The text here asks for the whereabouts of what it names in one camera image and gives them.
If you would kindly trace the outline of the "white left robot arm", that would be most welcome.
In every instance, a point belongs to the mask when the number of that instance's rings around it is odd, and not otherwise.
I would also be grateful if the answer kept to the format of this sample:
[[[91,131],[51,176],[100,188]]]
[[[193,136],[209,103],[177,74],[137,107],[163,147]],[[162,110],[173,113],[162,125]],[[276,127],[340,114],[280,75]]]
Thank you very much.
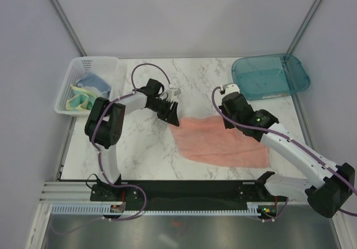
[[[102,97],[95,100],[84,131],[97,151],[98,178],[107,183],[102,193],[109,201],[117,201],[122,195],[117,142],[122,135],[125,116],[137,110],[149,109],[160,120],[179,126],[175,95],[180,93],[179,89],[168,89],[161,96],[159,89],[145,86],[112,101]]]

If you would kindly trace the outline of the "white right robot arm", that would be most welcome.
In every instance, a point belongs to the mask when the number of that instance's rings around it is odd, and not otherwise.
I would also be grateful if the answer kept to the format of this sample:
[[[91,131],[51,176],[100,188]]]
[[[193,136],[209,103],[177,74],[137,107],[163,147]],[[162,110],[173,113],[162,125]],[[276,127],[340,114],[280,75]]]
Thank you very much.
[[[338,165],[294,138],[279,120],[267,110],[253,110],[239,91],[221,92],[218,107],[228,129],[237,128],[273,149],[294,165],[304,179],[279,176],[273,172],[255,187],[261,201],[284,196],[307,201],[310,207],[326,218],[340,212],[348,198],[356,192],[355,169],[348,163]]]

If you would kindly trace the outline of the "pink terry towel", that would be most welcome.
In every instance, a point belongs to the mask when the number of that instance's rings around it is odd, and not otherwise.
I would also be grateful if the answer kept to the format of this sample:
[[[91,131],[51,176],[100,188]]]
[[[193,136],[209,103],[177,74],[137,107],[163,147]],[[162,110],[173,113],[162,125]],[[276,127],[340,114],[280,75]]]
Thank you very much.
[[[221,116],[182,118],[170,131],[180,154],[220,167],[268,168],[268,148],[238,129],[226,129]]]

